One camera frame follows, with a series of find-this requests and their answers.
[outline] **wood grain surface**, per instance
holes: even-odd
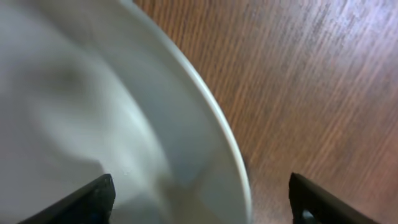
[[[248,169],[255,223],[292,222],[292,171],[377,222],[398,223],[395,1],[136,3],[224,111]]]

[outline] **white ceramic dish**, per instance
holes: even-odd
[[[132,2],[0,11],[1,223],[108,172],[113,223],[251,222],[246,171],[220,107]]]

